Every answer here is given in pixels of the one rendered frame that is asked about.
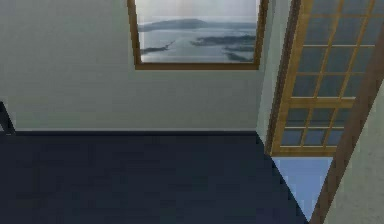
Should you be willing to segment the wood framed landscape picture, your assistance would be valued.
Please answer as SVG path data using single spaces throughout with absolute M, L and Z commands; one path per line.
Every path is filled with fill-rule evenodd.
M 268 0 L 126 0 L 137 70 L 257 70 Z

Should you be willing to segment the wooden glass paned room door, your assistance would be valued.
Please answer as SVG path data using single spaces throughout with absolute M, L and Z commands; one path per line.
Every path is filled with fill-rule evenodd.
M 267 154 L 334 154 L 383 24 L 384 0 L 292 0 Z

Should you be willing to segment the black furniture leg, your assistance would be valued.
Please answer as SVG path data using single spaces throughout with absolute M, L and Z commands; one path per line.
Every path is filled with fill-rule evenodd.
M 0 126 L 6 135 L 14 135 L 16 133 L 11 118 L 2 101 L 0 101 Z

